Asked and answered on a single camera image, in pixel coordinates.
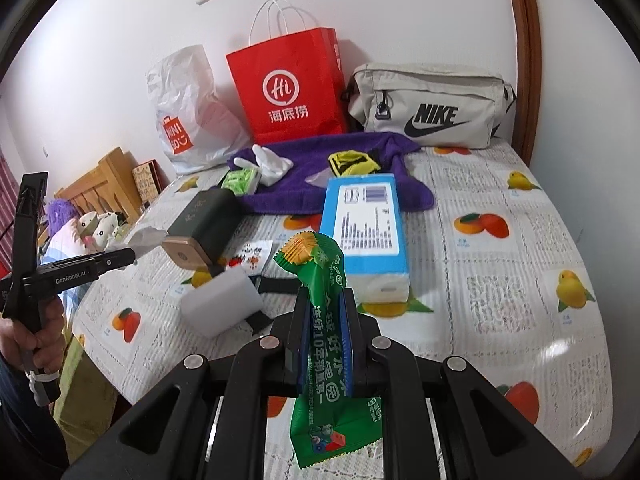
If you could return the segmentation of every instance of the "person's arm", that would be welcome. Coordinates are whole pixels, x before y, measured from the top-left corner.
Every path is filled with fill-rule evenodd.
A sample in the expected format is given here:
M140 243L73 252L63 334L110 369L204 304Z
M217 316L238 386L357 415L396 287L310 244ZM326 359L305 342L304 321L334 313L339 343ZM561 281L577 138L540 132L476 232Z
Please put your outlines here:
M29 388L20 358L20 348L34 350L33 362L45 373L62 368L65 339L64 319L59 298L46 307L47 325L33 335L22 323L0 319L0 402L1 416L21 447L53 468L68 467L65 441L49 407L38 407Z

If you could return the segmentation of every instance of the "fruit print tablecloth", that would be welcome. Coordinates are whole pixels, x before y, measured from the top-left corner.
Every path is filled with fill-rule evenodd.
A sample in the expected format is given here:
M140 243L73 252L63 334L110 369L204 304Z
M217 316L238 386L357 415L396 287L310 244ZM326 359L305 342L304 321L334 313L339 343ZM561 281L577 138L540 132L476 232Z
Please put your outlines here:
M468 359L576 465L609 438L612 399L604 329L584 264L558 212L501 139L486 150L424 148L405 158L412 175L434 192L436 206L403 214L411 271L406 304L359 304L382 333L415 354ZM165 190L133 229L167 228L198 190L224 170L183 177ZM317 229L318 216L245 218L225 257L251 240L277 250L296 231ZM264 275L286 273L269 262ZM193 333L178 300L193 273L160 248L137 266L105 274L85 296L74 333L98 368L131 402L191 352L233 354L251 338L241 323L214 340ZM265 312L293 308L293 298L264 295ZM139 313L132 341L113 328L126 308ZM298 478L289 439L293 402L270 406L266 478ZM312 467L382 478L382 445Z

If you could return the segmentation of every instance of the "nike swoosh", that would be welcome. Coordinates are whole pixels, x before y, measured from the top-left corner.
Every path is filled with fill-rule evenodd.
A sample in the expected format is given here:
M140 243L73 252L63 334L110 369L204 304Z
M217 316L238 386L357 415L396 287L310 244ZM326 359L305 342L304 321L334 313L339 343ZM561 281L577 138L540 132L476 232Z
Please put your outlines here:
M409 119L404 126L404 134L407 137L424 137L429 134L434 134L435 132L441 132L442 130L446 130L447 128L453 128L454 126L460 126L460 124L467 124L470 121L464 121L463 123L455 123L455 124L442 124L441 126L430 126L428 128L416 128L414 126L414 118Z

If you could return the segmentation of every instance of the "human hand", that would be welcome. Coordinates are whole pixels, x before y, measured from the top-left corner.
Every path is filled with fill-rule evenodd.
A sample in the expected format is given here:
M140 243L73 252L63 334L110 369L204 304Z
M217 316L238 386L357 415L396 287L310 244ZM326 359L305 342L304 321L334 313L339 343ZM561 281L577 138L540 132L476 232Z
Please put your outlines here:
M35 350L33 364L46 374L53 374L62 368L65 357L64 308L59 297L47 302L45 316L47 324L35 335L18 320L0 319L0 352L14 368L24 370L20 348Z

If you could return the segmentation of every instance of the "blue and white box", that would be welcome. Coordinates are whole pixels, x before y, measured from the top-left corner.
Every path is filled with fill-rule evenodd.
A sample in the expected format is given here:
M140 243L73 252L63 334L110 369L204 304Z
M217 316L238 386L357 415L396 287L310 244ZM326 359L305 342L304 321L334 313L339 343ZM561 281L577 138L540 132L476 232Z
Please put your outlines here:
M392 174L332 178L320 232L340 245L347 286L359 303L407 301L409 265Z

